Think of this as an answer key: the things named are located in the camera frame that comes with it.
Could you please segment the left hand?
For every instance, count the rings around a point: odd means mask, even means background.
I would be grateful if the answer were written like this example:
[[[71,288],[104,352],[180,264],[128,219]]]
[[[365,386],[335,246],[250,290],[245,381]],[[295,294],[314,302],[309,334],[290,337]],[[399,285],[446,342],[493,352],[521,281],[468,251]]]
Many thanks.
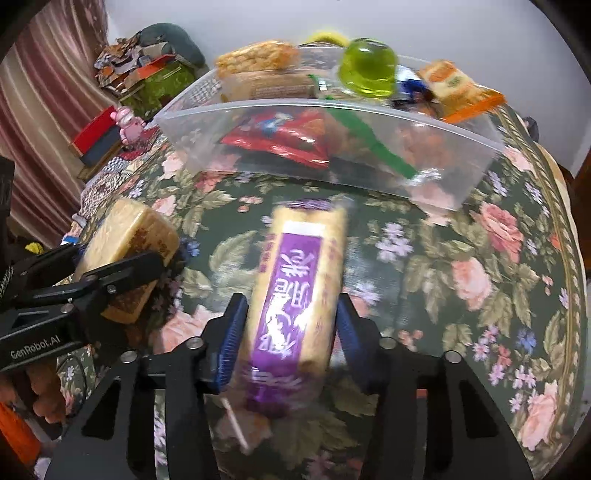
[[[61,423],[66,416],[56,367],[55,358],[46,358],[26,367],[30,387],[36,395],[32,410],[49,424]]]

